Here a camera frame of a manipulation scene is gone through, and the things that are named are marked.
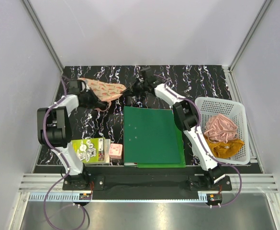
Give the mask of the pink floral mesh laundry bag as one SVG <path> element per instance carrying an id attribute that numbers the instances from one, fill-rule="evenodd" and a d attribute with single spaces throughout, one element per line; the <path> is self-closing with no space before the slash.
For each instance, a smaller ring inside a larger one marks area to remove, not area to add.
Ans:
<path id="1" fill-rule="evenodd" d="M 124 85 L 118 83 L 105 83 L 87 78 L 79 78 L 78 80 L 82 80 L 86 84 L 86 90 L 82 93 L 93 92 L 101 101 L 108 103 L 107 108 L 88 108 L 101 112 L 107 111 L 110 108 L 112 101 L 120 98 L 122 96 L 120 92 L 126 89 Z"/>

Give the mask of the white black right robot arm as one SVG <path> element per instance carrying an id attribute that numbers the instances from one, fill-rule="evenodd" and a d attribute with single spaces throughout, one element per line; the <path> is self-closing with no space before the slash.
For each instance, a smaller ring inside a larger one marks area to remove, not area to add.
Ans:
<path id="1" fill-rule="evenodd" d="M 193 101 L 185 98 L 158 80 L 148 83 L 146 80 L 136 80 L 134 84 L 121 92 L 124 96 L 135 96 L 149 92 L 171 106 L 176 127 L 184 133 L 191 142 L 192 153 L 200 160 L 203 169 L 203 184 L 214 190 L 220 186 L 225 172 L 221 163 L 213 156 L 202 133 L 201 113 Z"/>

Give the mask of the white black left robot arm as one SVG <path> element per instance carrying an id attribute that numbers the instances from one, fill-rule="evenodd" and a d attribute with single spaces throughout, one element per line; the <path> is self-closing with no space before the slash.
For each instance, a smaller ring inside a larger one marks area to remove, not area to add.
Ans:
<path id="1" fill-rule="evenodd" d="M 89 173 L 72 147 L 71 112 L 78 107 L 105 109 L 108 103 L 101 101 L 93 92 L 63 95 L 51 106 L 37 110 L 37 136 L 41 145 L 60 159 L 66 175 L 64 182 L 84 190 L 90 184 Z"/>

